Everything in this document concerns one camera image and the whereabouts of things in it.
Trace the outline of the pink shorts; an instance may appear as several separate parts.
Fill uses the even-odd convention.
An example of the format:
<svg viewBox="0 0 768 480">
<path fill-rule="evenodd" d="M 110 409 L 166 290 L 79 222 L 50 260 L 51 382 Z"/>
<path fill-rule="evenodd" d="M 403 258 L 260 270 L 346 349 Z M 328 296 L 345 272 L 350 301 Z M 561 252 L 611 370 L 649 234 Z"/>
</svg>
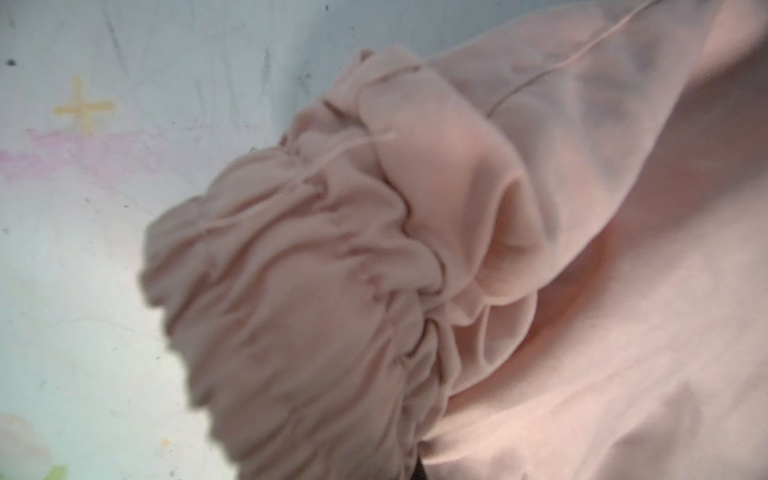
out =
<svg viewBox="0 0 768 480">
<path fill-rule="evenodd" d="M 242 479 L 763 479 L 767 5 L 364 50 L 141 283 Z"/>
</svg>

